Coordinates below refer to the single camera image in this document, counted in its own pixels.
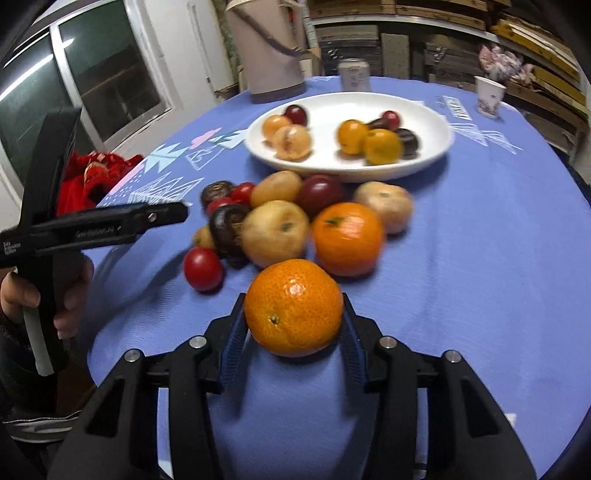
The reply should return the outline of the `left hand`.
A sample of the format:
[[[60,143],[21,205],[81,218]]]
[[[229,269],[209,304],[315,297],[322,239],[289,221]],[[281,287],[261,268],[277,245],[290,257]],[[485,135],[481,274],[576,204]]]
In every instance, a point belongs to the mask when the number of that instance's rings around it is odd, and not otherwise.
[[[60,339],[73,338],[83,317],[90,283],[94,274],[94,265],[88,257],[78,269],[76,282],[65,291],[61,300],[63,309],[56,314],[53,323]],[[1,308],[5,316],[12,321],[23,319],[23,308],[36,308],[41,300],[38,290],[16,273],[9,273],[1,284]]]

